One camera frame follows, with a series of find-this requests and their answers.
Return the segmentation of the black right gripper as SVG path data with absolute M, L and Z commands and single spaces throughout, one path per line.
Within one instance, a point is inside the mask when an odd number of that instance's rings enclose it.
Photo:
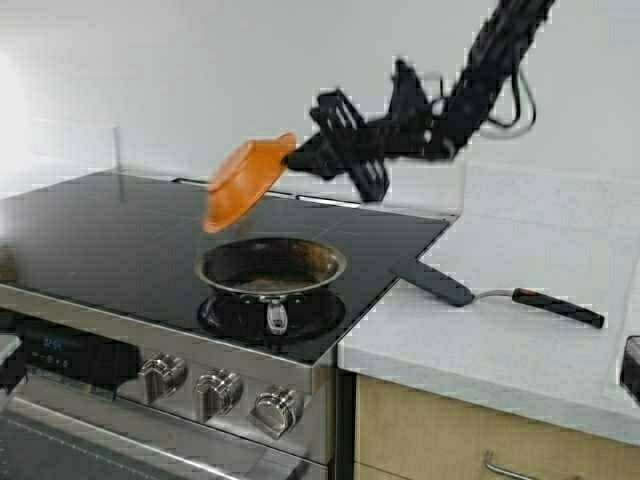
M 436 134 L 433 103 L 415 69 L 395 61 L 392 92 L 384 115 L 367 120 L 339 88 L 321 93 L 310 109 L 319 132 L 283 163 L 329 181 L 346 175 L 365 203 L 381 202 L 390 186 L 387 160 L 448 161 L 450 142 Z

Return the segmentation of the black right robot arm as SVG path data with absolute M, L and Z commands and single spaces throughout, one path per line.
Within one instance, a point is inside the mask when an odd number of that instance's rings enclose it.
M 451 162 L 486 123 L 501 129 L 509 123 L 492 117 L 504 83 L 520 94 L 520 65 L 537 30 L 548 19 L 549 1 L 501 1 L 483 23 L 451 92 L 430 98 L 415 69 L 395 61 L 386 113 L 366 120 L 339 88 L 321 93 L 310 109 L 318 131 L 287 154 L 292 171 L 325 181 L 346 175 L 364 203 L 387 194 L 388 160 Z

